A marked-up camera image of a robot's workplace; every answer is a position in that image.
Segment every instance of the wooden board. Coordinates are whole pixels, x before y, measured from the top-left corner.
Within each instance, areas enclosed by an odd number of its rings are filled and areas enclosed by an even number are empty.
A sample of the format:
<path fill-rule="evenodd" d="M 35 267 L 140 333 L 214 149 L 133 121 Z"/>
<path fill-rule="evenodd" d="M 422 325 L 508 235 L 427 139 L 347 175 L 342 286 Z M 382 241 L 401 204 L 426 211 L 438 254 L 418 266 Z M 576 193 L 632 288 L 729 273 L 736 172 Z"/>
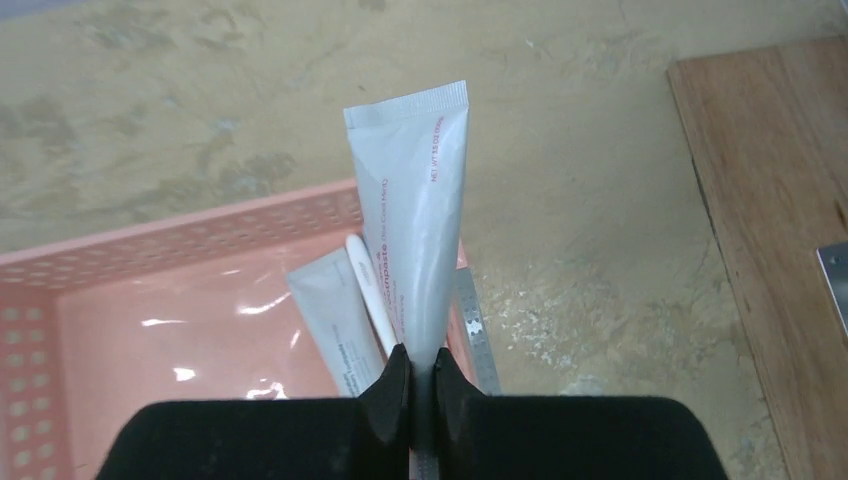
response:
<path fill-rule="evenodd" d="M 669 77 L 787 469 L 848 479 L 848 350 L 815 253 L 848 241 L 848 41 Z"/>

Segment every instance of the white toothpaste tube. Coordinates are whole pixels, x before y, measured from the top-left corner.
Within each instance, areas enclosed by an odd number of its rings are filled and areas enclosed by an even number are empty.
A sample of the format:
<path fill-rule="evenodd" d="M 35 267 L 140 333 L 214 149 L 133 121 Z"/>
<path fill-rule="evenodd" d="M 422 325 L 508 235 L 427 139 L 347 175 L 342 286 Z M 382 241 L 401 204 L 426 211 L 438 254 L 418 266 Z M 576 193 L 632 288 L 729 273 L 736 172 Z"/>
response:
<path fill-rule="evenodd" d="M 365 243 L 414 374 L 412 448 L 435 478 L 433 365 L 459 248 L 468 95 L 456 82 L 344 111 Z"/>
<path fill-rule="evenodd" d="M 286 281 L 339 393 L 359 396 L 377 381 L 384 362 L 347 252 L 325 255 Z"/>

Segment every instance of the metal ruler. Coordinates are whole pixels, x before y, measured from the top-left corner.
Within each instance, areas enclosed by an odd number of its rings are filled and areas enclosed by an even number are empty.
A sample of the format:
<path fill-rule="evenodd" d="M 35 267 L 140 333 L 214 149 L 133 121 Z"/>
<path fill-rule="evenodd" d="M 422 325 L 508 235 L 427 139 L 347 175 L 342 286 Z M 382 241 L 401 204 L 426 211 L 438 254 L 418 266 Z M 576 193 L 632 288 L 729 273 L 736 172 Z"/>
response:
<path fill-rule="evenodd" d="M 501 382 L 498 380 L 495 357 L 492 355 L 489 336 L 486 334 L 486 326 L 483 324 L 480 300 L 477 298 L 477 289 L 474 288 L 471 269 L 461 268 L 457 270 L 454 284 L 456 285 L 456 304 L 459 307 L 459 313 L 468 336 L 474 373 L 477 375 L 477 386 L 487 395 L 500 395 L 502 393 Z"/>

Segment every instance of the metal bracket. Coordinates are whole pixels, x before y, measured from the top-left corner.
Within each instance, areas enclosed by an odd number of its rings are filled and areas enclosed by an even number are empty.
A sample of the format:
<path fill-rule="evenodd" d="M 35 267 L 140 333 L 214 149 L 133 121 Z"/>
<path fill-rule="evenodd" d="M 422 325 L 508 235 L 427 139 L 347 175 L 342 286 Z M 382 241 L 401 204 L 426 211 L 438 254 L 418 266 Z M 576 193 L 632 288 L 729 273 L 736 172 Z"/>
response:
<path fill-rule="evenodd" d="M 842 328 L 848 334 L 848 242 L 821 247 L 817 253 Z"/>

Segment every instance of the stained floor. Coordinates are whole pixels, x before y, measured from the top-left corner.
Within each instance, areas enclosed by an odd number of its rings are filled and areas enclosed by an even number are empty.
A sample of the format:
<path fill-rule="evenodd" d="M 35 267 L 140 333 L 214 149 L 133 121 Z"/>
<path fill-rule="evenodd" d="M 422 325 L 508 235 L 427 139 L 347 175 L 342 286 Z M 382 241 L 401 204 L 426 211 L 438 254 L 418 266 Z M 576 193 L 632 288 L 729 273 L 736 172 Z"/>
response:
<path fill-rule="evenodd" d="M 0 248 L 349 177 L 341 109 L 472 98 L 463 240 L 508 393 L 689 405 L 785 476 L 665 70 L 838 0 L 102 0 L 0 23 Z"/>

